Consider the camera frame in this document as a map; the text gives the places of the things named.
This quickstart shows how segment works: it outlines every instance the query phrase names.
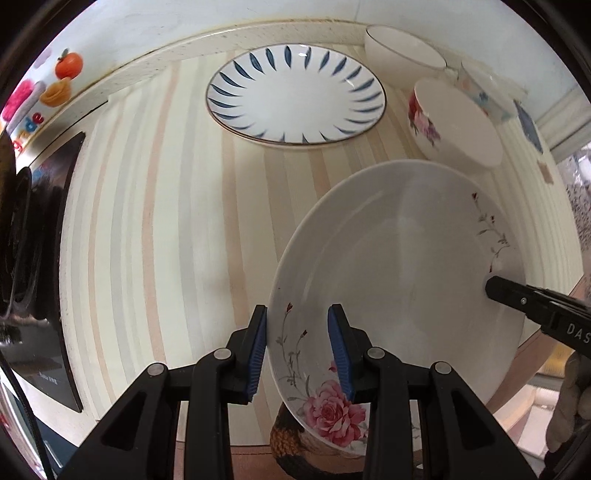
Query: glove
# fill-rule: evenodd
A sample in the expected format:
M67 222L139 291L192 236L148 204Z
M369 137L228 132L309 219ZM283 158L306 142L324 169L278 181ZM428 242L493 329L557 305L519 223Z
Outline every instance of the glove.
M551 452L558 450L572 437L577 413L583 419L591 420L591 385L581 393L576 384L580 364L581 356L577 352L566 361L558 402L546 430L546 445Z

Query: white bowl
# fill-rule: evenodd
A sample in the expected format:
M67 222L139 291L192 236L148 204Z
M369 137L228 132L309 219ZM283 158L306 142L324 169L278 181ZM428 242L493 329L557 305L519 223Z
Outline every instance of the white bowl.
M503 146L470 97L441 80L421 79L408 101L408 124L429 159L466 174L498 167Z
M492 73L468 61L462 62L456 86L499 125L517 116L517 107Z
M365 30L369 68L387 84L406 90L423 77L445 75L447 63L431 45L410 33L370 25Z
M447 361L488 401L524 321L487 298L491 273L525 281L502 211L464 175L400 160L339 183L299 225L275 275L267 348L285 405L327 445L365 453L369 407L349 405L331 369L333 303L375 346L424 367Z

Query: screw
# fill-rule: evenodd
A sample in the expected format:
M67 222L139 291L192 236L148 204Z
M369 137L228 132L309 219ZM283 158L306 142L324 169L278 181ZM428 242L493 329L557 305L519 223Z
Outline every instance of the screw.
M448 363L445 363L445 362L437 362L435 364L435 371L438 374L447 375L447 374L450 374L452 372L452 368L450 367L450 365Z
M386 353L377 346L373 346L368 350L368 357L379 360L380 358L384 358Z
M164 372L163 364L152 364L148 367L148 375L151 377L157 377Z
M214 353L213 356L218 360L227 360L232 356L232 351L228 348L218 348Z

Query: white plate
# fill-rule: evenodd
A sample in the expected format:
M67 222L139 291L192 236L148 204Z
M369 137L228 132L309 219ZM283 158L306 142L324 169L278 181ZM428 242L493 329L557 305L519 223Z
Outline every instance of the white plate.
M285 404L319 439L365 454L368 408L350 406L330 370L333 303L374 345L411 364L449 362L488 401L524 321L486 297L491 273L525 281L504 215L467 177L420 160L349 177L302 221L275 276L267 338Z
M278 145L325 144L372 128L386 97L375 75L328 48L281 44L224 65L207 87L207 108L228 130Z

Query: floral plate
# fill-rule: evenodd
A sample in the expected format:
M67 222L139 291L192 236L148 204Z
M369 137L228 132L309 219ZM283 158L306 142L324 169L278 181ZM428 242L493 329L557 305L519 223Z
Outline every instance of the floral plate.
M488 401L524 321L486 297L491 274L525 281L502 211L467 177L420 160L351 176L302 221L275 276L267 338L285 404L328 445L365 454L369 407L340 389L327 332L333 303L374 345L411 364L447 361Z

